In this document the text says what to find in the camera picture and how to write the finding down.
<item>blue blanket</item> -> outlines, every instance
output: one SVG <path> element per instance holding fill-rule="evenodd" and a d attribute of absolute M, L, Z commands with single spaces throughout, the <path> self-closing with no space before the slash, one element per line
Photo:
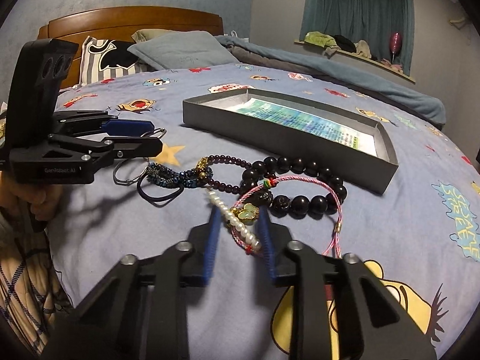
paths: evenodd
<path fill-rule="evenodd" d="M 399 168 L 382 196 L 345 183 L 340 243 L 381 278 L 440 357 L 452 345 L 480 301 L 480 175 L 459 149 L 429 123 L 360 92 L 311 76 L 245 64 L 206 69 L 138 73 L 69 90 L 58 110 L 108 110 L 120 119 L 151 120 L 167 129 L 163 152 L 154 159 L 177 171 L 195 167 L 207 155 L 230 155 L 253 163 L 269 153 L 208 131 L 185 126 L 182 101 L 249 85 L 361 113 L 380 121 L 398 157 Z M 131 162 L 118 176 L 132 178 L 145 163 Z M 215 164 L 214 178 L 238 185 L 243 169 Z M 146 185 L 151 196 L 171 190 Z M 317 185 L 286 181 L 275 196 L 311 199 L 325 195 Z M 231 206 L 236 197 L 219 196 Z M 49 223 L 53 261 L 75 305 L 125 254 L 147 258 L 187 237 L 206 223 L 210 205 L 202 188 L 186 189 L 154 207 L 130 187 L 115 185 L 112 167 L 90 185 L 70 186 L 59 215 Z M 336 215 L 320 220 L 290 216 L 274 222 L 323 251 Z M 214 277 L 205 290 L 187 288 L 192 360 L 286 360 L 291 297 L 274 288 L 261 259 L 246 256 L 222 228 Z M 334 303 L 328 296 L 335 337 Z"/>
<path fill-rule="evenodd" d="M 313 68 L 345 83 L 381 93 L 390 100 L 418 112 L 433 123 L 441 126 L 446 123 L 445 106 L 439 99 L 405 88 L 375 74 L 317 56 L 258 46 L 233 36 L 220 35 L 215 38 L 225 47 L 238 46 L 263 57 Z"/>

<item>wooden headboard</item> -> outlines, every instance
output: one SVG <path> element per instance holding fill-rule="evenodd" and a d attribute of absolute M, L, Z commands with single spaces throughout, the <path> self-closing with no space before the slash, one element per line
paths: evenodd
<path fill-rule="evenodd" d="M 131 35 L 144 28 L 174 31 L 207 31 L 223 35 L 223 22 L 219 15 L 171 7 L 113 7 L 94 9 L 51 20 L 40 28 L 38 39 L 60 38 L 78 43 L 79 49 L 61 87 L 79 83 L 82 44 L 87 36 L 133 42 Z"/>

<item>window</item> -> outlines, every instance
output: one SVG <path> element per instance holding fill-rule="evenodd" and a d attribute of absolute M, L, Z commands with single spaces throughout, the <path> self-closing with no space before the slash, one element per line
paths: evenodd
<path fill-rule="evenodd" d="M 402 48 L 394 62 L 410 75 L 413 52 L 413 0 L 305 0 L 300 39 L 311 31 L 365 40 L 372 56 L 392 61 L 390 36 L 402 35 Z"/>

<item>pink string bracelet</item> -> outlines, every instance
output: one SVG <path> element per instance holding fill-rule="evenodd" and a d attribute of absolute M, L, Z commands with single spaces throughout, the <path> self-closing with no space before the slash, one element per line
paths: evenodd
<path fill-rule="evenodd" d="M 327 185 L 323 181 L 317 180 L 316 178 L 304 177 L 299 175 L 285 175 L 285 176 L 280 176 L 278 178 L 266 179 L 263 181 L 262 185 L 258 185 L 252 188 L 247 193 L 245 193 L 240 199 L 237 200 L 237 202 L 234 204 L 233 207 L 238 210 L 239 208 L 243 207 L 244 202 L 255 192 L 259 191 L 262 188 L 267 188 L 267 189 L 273 188 L 280 181 L 287 181 L 287 180 L 298 180 L 306 183 L 317 184 L 324 187 L 328 192 L 332 194 L 332 196 L 335 199 L 335 204 L 337 205 L 338 217 L 332 233 L 332 240 L 328 245 L 328 248 L 322 254 L 324 256 L 327 256 L 330 253 L 330 251 L 332 251 L 332 254 L 334 253 L 337 258 L 340 258 L 342 253 L 340 249 L 339 233 L 342 228 L 342 207 L 340 204 L 340 200 L 337 197 L 337 194 L 332 190 L 332 188 L 329 185 Z M 247 244 L 245 241 L 242 240 L 239 232 L 234 226 L 231 226 L 230 230 L 231 230 L 232 237 L 237 243 L 237 245 L 243 248 L 247 252 L 247 254 L 261 254 L 261 250 L 254 250 L 251 247 L 251 245 Z"/>

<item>metal ring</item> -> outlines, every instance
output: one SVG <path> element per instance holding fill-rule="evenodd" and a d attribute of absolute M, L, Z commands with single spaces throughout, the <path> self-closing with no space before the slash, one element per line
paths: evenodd
<path fill-rule="evenodd" d="M 157 133 L 160 133 L 160 135 L 157 136 L 157 138 L 162 139 L 167 133 L 167 129 L 163 127 L 155 128 L 152 132 L 143 133 L 141 137 L 151 137 L 152 135 L 155 135 Z"/>
<path fill-rule="evenodd" d="M 147 165 L 145 166 L 145 169 L 143 169 L 143 171 L 138 176 L 135 176 L 134 178 L 128 178 L 126 180 L 121 180 L 120 178 L 117 177 L 117 172 L 122 167 L 122 165 L 132 159 L 133 158 L 126 158 L 124 160 L 121 160 L 119 163 L 117 163 L 117 165 L 115 166 L 115 169 L 113 169 L 113 181 L 115 184 L 129 186 L 129 185 L 135 184 L 140 179 L 140 177 L 145 175 L 145 173 L 147 172 L 148 166 L 150 165 L 150 159 L 148 157 L 143 157 L 143 159 L 147 161 Z"/>

